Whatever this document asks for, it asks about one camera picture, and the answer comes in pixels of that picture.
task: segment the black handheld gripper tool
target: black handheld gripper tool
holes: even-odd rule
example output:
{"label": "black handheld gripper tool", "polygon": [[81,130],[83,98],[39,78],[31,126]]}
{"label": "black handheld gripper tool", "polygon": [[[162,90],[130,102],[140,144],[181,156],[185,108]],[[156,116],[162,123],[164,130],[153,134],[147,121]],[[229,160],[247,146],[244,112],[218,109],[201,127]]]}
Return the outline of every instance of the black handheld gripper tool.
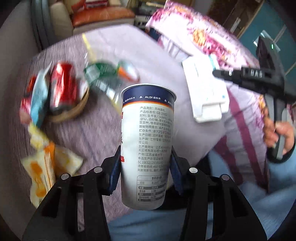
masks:
{"label": "black handheld gripper tool", "polygon": [[[286,80],[275,46],[271,39],[260,36],[256,50],[260,69],[242,67],[240,70],[214,70],[213,75],[262,94],[270,119],[274,122],[285,122],[287,121],[287,104],[293,104],[296,101],[296,89]],[[275,162],[281,162],[284,144],[284,136],[279,135],[276,146],[269,149]]]}

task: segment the teal cabinet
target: teal cabinet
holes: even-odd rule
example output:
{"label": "teal cabinet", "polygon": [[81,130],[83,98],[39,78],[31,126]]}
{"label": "teal cabinet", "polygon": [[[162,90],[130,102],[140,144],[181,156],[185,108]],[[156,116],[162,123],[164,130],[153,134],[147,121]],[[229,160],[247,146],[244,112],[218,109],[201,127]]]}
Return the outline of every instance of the teal cabinet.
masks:
{"label": "teal cabinet", "polygon": [[[267,2],[265,2],[250,26],[240,37],[240,42],[256,56],[256,45],[254,42],[265,31],[271,39],[275,39],[279,48],[279,55],[287,72],[296,62],[296,43],[288,29],[285,29],[285,23],[279,17],[277,11]],[[296,69],[295,67],[286,75],[289,82],[296,86]]]}

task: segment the blue snack package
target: blue snack package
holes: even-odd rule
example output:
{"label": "blue snack package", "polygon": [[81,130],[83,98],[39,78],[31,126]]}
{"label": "blue snack package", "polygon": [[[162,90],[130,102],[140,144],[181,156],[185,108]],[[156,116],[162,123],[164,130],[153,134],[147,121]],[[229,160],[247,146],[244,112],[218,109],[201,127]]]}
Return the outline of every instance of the blue snack package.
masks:
{"label": "blue snack package", "polygon": [[32,92],[30,115],[33,124],[35,124],[38,128],[41,127],[48,110],[48,93],[50,82],[48,71],[50,66],[51,64],[46,68],[46,70],[39,71]]}

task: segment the dark blue cup rim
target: dark blue cup rim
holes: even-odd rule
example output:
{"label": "dark blue cup rim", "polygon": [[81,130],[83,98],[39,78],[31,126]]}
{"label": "dark blue cup rim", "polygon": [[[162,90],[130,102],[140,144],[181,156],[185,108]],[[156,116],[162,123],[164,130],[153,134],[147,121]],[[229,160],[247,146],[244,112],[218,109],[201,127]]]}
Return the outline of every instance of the dark blue cup rim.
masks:
{"label": "dark blue cup rim", "polygon": [[163,88],[163,89],[169,91],[169,92],[173,95],[173,97],[174,97],[174,102],[175,102],[176,99],[177,99],[176,94],[175,94],[172,90],[170,90],[170,89],[168,89],[168,88],[166,88],[166,87],[163,87],[163,86],[160,86],[160,85],[154,85],[154,84],[135,84],[135,85],[130,85],[130,86],[128,86],[128,87],[126,87],[126,88],[124,88],[124,89],[122,90],[122,92],[121,92],[121,94],[120,94],[120,95],[121,95],[121,98],[123,99],[123,94],[124,94],[124,92],[125,92],[126,90],[131,89],[131,88],[133,88],[133,87],[135,87],[135,86],[139,86],[139,85],[151,85],[151,86],[156,86],[156,87]]}

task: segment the yellow snack package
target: yellow snack package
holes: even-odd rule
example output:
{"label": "yellow snack package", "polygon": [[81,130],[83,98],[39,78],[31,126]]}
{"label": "yellow snack package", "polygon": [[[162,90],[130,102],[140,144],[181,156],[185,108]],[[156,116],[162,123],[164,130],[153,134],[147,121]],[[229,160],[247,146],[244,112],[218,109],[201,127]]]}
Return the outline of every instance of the yellow snack package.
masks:
{"label": "yellow snack package", "polygon": [[30,144],[38,152],[21,160],[22,165],[32,178],[30,200],[37,208],[48,191],[64,173],[74,176],[81,167],[83,158],[67,148],[57,146],[48,137],[30,123],[28,131]]}
{"label": "yellow snack package", "polygon": [[[50,143],[48,137],[38,129],[33,123],[28,126],[28,131],[31,136],[30,144],[37,150],[43,149]],[[67,148],[55,146],[55,175],[59,178],[64,173],[69,173],[74,176],[76,171],[81,167],[83,158],[76,155]]]}
{"label": "yellow snack package", "polygon": [[21,160],[22,165],[32,178],[30,200],[38,207],[55,183],[54,174],[55,144],[50,142],[43,150]]}
{"label": "yellow snack package", "polygon": [[28,126],[28,131],[31,136],[30,144],[36,150],[42,150],[50,142],[48,137],[38,129],[32,122]]}

